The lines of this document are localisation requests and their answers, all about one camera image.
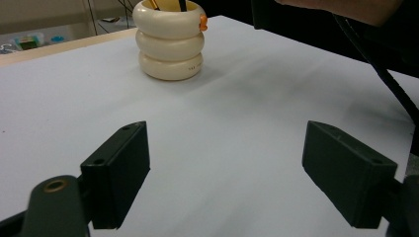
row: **table surface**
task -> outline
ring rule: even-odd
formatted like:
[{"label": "table surface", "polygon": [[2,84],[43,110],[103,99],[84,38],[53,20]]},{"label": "table surface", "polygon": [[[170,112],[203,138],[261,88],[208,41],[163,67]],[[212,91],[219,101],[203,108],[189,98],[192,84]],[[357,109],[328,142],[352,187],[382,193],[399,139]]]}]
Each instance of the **table surface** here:
[{"label": "table surface", "polygon": [[[151,171],[122,228],[92,236],[384,236],[385,220],[349,226],[301,166],[316,120],[398,163],[402,179],[414,124],[369,65],[219,16],[201,72],[165,82],[140,70],[134,31],[0,66],[1,219],[145,120]],[[419,102],[417,79],[391,73]]]}]

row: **black sleeve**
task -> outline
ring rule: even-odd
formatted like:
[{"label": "black sleeve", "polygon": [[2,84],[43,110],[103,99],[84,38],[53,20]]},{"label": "black sleeve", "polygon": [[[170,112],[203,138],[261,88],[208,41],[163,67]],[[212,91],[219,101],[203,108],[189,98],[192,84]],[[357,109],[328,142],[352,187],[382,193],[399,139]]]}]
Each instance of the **black sleeve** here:
[{"label": "black sleeve", "polygon": [[418,68],[419,0],[404,0],[382,27],[368,28],[364,37],[395,50],[406,64]]}]

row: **pen holder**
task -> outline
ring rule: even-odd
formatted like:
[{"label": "pen holder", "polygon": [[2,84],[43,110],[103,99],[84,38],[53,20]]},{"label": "pen holder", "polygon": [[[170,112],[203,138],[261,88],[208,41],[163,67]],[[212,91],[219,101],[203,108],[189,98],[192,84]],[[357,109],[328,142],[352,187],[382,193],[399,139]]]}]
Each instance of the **pen holder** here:
[{"label": "pen holder", "polygon": [[204,9],[186,1],[181,12],[177,1],[143,0],[132,12],[138,30],[139,65],[146,74],[162,80],[184,80],[197,74],[203,65],[203,31],[207,29]]}]

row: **cord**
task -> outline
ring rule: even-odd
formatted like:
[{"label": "cord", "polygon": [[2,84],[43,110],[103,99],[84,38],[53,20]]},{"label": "cord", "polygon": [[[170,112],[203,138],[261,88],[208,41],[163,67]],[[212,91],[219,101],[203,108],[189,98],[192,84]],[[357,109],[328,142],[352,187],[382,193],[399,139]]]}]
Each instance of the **cord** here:
[{"label": "cord", "polygon": [[341,30],[345,33],[346,37],[351,41],[354,47],[361,53],[364,59],[374,68],[376,73],[382,82],[390,89],[394,94],[403,108],[412,118],[415,125],[419,124],[419,110],[416,105],[412,102],[409,96],[404,92],[396,80],[391,76],[387,69],[376,61],[373,55],[367,50],[367,47],[364,44],[363,39],[357,34],[357,32],[352,28],[349,21],[341,16],[332,14],[338,23]]}]

